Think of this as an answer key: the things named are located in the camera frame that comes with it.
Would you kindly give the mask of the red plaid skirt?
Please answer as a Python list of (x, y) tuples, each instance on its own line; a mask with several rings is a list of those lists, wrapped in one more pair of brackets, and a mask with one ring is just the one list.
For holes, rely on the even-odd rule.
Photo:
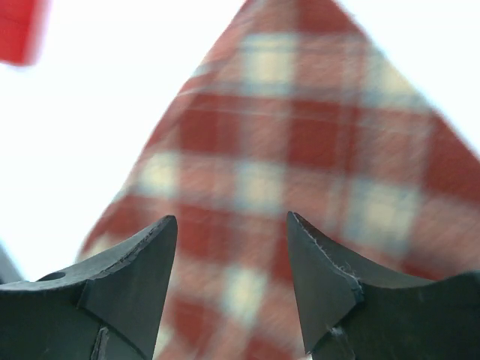
[(395, 270), (479, 267), (479, 161), (334, 1), (247, 1), (86, 258), (175, 215), (156, 359), (298, 359), (287, 212)]

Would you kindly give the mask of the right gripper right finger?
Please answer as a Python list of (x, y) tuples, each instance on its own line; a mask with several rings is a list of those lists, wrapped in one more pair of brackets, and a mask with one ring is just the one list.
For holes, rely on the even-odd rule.
[(286, 219), (304, 350), (313, 359), (477, 359), (479, 273), (400, 273)]

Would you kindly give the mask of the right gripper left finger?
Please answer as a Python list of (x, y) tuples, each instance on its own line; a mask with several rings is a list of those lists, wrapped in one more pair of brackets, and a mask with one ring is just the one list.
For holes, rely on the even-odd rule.
[(40, 280), (1, 285), (1, 358), (152, 359), (176, 240), (167, 215)]

